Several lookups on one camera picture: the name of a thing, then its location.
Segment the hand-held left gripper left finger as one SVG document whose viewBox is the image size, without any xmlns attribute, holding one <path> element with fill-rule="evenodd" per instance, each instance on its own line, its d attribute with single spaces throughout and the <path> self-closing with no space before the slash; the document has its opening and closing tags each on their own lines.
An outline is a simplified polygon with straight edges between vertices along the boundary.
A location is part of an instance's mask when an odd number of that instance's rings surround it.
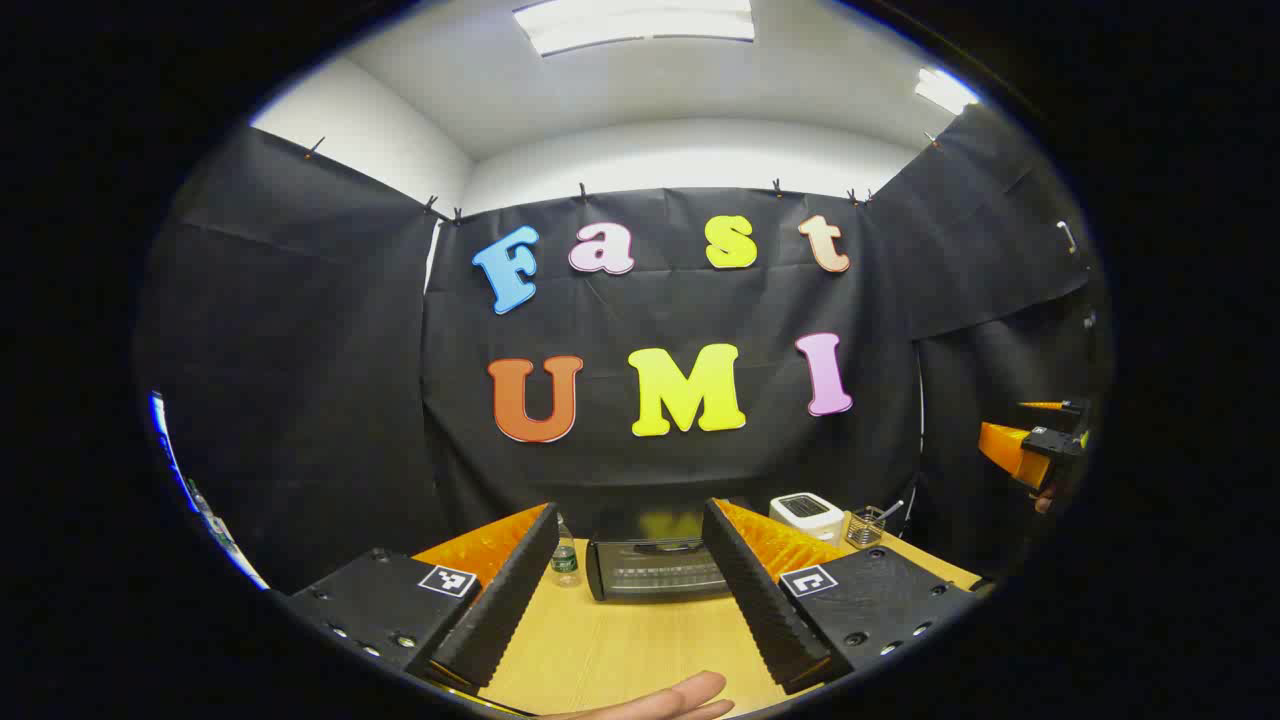
<svg viewBox="0 0 1280 720">
<path fill-rule="evenodd" d="M 554 503 L 415 556 L 374 548 L 288 598 L 344 647 L 458 691 L 493 679 L 561 542 Z"/>
</svg>

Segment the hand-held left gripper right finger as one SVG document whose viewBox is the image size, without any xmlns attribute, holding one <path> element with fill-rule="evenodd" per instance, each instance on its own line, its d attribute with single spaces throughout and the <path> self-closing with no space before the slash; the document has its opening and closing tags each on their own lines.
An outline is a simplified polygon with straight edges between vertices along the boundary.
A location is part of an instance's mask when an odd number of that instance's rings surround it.
<svg viewBox="0 0 1280 720">
<path fill-rule="evenodd" d="M 883 671 L 979 603 L 892 548 L 841 555 L 721 498 L 704 503 L 701 538 L 788 694 Z"/>
</svg>

